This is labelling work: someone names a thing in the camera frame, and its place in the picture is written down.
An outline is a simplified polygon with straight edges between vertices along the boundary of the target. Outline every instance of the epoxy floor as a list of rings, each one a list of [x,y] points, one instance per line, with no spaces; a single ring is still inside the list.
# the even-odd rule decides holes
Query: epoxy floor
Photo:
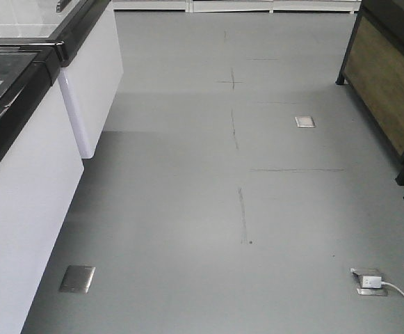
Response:
[[[334,84],[355,16],[116,18],[125,74],[23,334],[404,333],[349,271],[404,290],[404,187]],[[58,293],[69,264],[88,294]]]

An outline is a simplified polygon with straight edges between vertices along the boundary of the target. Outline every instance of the metal floor cover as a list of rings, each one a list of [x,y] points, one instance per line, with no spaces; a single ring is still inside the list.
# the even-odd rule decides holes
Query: metal floor cover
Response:
[[[298,127],[316,127],[311,116],[296,116],[294,119]]]
[[[92,266],[68,266],[59,292],[87,294],[94,272],[95,267]]]

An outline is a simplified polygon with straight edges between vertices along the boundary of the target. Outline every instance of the white baseboard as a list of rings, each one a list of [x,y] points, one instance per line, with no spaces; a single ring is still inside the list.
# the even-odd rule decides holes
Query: white baseboard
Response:
[[[189,11],[186,0],[118,0],[113,2],[115,10],[185,10]]]
[[[188,13],[274,10],[350,12],[360,0],[113,0],[115,10],[184,10]]]

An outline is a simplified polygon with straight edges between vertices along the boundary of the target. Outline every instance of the white plug adapter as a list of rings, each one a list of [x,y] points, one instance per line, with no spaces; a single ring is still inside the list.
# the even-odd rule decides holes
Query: white plug adapter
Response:
[[[381,276],[360,275],[359,283],[362,289],[381,289],[382,278]]]

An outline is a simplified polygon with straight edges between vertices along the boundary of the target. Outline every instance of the wooden panel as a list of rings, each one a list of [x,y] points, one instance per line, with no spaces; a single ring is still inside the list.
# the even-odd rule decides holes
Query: wooden panel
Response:
[[[402,155],[404,56],[364,17],[344,74]]]

